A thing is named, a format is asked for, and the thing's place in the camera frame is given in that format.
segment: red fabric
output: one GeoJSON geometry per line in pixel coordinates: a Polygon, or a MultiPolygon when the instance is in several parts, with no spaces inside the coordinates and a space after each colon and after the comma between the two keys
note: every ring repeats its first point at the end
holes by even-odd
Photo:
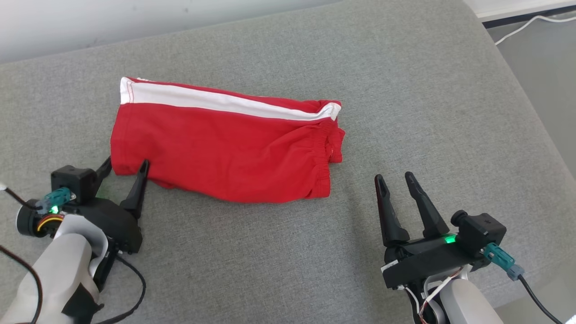
{"type": "MultiPolygon", "coordinates": [[[[150,83],[130,79],[132,82],[150,83]]],[[[190,85],[278,107],[317,113],[338,101],[246,96],[190,85]]],[[[198,191],[234,202],[287,202],[330,194],[328,163],[342,161],[337,120],[262,118],[204,107],[130,102],[120,105],[112,131],[112,167],[135,174],[150,161],[149,179],[162,187],[198,191]]]]}

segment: red shorts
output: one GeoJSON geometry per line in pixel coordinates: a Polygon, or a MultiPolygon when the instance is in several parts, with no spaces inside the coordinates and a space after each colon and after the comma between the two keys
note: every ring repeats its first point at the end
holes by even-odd
{"type": "Polygon", "coordinates": [[[199,86],[122,78],[112,166],[235,202],[330,195],[328,163],[342,161],[334,100],[247,96],[199,86]]]}

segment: white stripe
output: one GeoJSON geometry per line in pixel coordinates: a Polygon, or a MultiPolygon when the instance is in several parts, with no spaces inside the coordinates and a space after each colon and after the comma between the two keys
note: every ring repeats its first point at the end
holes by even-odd
{"type": "Polygon", "coordinates": [[[120,81],[120,104],[152,103],[175,107],[197,107],[216,111],[236,112],[262,118],[288,120],[319,120],[330,117],[335,120],[342,107],[328,103],[315,113],[278,107],[223,93],[200,91],[176,85],[133,82],[129,78],[120,81]]]}

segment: couch cushion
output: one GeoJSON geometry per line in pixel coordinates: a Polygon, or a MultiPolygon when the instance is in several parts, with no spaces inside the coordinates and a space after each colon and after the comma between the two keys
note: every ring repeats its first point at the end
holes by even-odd
{"type": "MultiPolygon", "coordinates": [[[[574,255],[574,179],[459,0],[344,1],[2,65],[2,181],[41,197],[49,172],[100,165],[122,76],[341,100],[347,132],[329,198],[242,205],[149,184],[143,245],[127,257],[148,290],[126,323],[409,322],[407,295],[386,289],[380,273],[376,173],[413,238],[422,226],[405,171],[447,221],[465,209],[507,226],[503,247],[531,282],[574,255]]],[[[100,195],[119,202],[133,181],[111,175],[100,195]]],[[[35,260],[50,240],[20,236],[17,204],[0,195],[0,206],[2,244],[35,260]]],[[[24,271],[0,260],[4,312],[24,271]]],[[[495,266],[470,277],[494,306],[524,294],[495,266]]],[[[130,309],[140,289],[115,265],[95,320],[130,309]]]]}

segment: white label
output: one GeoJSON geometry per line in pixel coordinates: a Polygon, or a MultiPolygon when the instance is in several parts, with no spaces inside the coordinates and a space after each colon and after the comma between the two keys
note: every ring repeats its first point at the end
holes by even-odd
{"type": "Polygon", "coordinates": [[[384,270],[388,269],[389,267],[393,266],[393,265],[397,265],[398,264],[398,260],[394,260],[392,262],[390,262],[389,264],[382,266],[380,268],[380,271],[382,271],[382,273],[384,273],[384,270]]]}

